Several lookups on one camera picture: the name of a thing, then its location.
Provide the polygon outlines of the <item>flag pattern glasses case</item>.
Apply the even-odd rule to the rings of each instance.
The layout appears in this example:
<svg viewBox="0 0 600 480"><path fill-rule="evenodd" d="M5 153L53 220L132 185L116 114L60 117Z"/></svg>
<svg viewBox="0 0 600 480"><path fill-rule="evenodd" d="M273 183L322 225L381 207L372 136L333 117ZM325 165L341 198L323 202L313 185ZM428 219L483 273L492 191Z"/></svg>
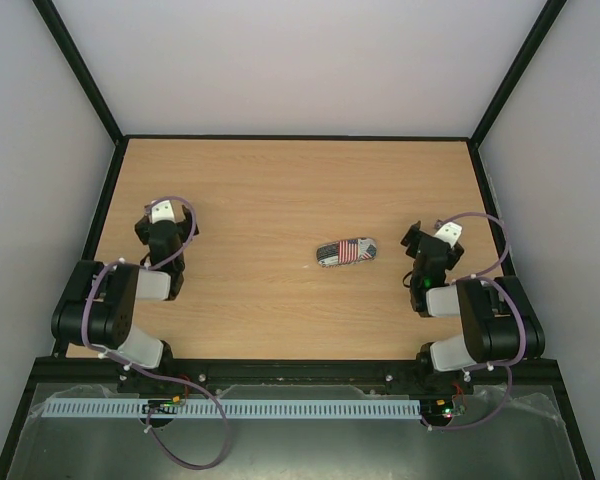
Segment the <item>flag pattern glasses case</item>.
<svg viewBox="0 0 600 480"><path fill-rule="evenodd" d="M343 239L319 246L316 261L324 268L348 266L374 260L377 250L376 241L372 238Z"/></svg>

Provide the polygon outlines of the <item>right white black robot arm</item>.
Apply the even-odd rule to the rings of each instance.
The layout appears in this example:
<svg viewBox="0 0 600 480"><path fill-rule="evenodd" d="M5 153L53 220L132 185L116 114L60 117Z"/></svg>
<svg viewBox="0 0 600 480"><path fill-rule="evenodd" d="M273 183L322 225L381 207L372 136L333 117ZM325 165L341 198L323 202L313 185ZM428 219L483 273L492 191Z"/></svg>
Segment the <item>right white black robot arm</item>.
<svg viewBox="0 0 600 480"><path fill-rule="evenodd" d="M439 223L433 234L416 222L401 240L413 260L403 278L412 309L424 318L459 318L461 333L424 344L416 355L416 379L425 390L440 390L451 372L511 367L545 351L544 330L517 276L494 279L471 274L451 281L447 274L464 253L461 226Z"/></svg>

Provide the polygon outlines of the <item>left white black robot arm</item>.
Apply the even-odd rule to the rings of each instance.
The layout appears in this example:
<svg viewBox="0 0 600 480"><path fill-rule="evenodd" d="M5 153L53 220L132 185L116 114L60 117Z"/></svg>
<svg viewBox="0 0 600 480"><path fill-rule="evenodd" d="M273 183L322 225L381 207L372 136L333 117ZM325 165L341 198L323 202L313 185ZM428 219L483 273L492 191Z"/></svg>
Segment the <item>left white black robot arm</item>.
<svg viewBox="0 0 600 480"><path fill-rule="evenodd" d="M51 332L57 341L119 361L126 370L156 370L171 357L170 347L134 325L135 306L177 298L184 284L184 251L199 228L188 201L166 196L145 207L134 230L148 248L145 257L138 264L79 261L53 312Z"/></svg>

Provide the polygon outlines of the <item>right green circuit board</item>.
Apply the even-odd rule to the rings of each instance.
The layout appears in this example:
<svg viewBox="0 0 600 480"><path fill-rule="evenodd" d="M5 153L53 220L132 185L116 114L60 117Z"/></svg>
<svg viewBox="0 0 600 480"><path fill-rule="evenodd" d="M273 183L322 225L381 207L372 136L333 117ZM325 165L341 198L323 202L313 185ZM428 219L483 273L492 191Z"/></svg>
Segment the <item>right green circuit board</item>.
<svg viewBox="0 0 600 480"><path fill-rule="evenodd" d="M421 415L432 425L447 425L454 417L466 412L464 397L450 397L421 402Z"/></svg>

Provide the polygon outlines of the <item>left black circuit board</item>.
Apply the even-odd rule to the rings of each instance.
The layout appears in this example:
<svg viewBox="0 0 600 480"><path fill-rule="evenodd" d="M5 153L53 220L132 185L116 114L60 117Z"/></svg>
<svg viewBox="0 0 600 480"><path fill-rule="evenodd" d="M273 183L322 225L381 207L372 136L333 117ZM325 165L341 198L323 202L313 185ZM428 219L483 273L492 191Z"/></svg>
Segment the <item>left black circuit board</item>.
<svg viewBox="0 0 600 480"><path fill-rule="evenodd" d="M140 406L141 415L176 415L186 405L184 397L176 396L170 399L146 399Z"/></svg>

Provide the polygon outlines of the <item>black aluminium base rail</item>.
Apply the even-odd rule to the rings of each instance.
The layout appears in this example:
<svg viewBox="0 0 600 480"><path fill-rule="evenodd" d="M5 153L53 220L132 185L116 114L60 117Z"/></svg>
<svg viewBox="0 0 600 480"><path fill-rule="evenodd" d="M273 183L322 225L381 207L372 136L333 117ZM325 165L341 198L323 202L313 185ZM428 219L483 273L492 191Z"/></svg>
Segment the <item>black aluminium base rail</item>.
<svg viewBox="0 0 600 480"><path fill-rule="evenodd" d="M470 393L478 385L506 381L503 368L481 370L465 382L462 373L425 376L414 360L393 361L266 361L176 359L169 374L189 380L214 393L232 386L353 386L365 393L407 395L413 398L449 397L461 388ZM182 393L175 383L125 373L110 360L41 357L35 360L28 390L47 384L104 384L119 393L164 396Z"/></svg>

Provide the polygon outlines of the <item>black frame post left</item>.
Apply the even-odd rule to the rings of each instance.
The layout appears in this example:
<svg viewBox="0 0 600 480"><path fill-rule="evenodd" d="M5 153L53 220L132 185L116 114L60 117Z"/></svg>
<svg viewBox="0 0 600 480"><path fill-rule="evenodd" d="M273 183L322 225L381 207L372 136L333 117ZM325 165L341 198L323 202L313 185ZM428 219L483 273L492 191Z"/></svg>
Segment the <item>black frame post left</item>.
<svg viewBox="0 0 600 480"><path fill-rule="evenodd" d="M53 37L57 47L86 95L106 133L115 145L122 143L124 134L116 122L78 46L51 0L33 0L33 5Z"/></svg>

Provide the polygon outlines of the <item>black frame post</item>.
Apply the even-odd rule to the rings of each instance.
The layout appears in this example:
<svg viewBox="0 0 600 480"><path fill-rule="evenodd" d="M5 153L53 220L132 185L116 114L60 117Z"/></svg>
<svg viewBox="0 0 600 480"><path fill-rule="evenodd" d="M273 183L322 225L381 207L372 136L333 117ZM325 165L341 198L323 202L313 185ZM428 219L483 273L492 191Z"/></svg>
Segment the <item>black frame post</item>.
<svg viewBox="0 0 600 480"><path fill-rule="evenodd" d="M124 134L116 122L78 46L51 0L33 0L33 5L53 37L57 47L86 95L106 133L115 145L122 143Z"/></svg>
<svg viewBox="0 0 600 480"><path fill-rule="evenodd" d="M477 151L486 139L566 4L567 0L548 0L544 3L470 137L471 151Z"/></svg>

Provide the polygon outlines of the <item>black frame post right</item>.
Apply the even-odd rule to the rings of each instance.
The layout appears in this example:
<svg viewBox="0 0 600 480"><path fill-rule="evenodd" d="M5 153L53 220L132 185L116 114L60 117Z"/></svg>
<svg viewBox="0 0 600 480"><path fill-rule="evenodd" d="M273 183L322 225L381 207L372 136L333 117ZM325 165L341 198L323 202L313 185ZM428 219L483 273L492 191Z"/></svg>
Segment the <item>black frame post right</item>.
<svg viewBox="0 0 600 480"><path fill-rule="evenodd" d="M486 139L566 4L567 0L548 0L544 3L470 137L471 151L477 151Z"/></svg>

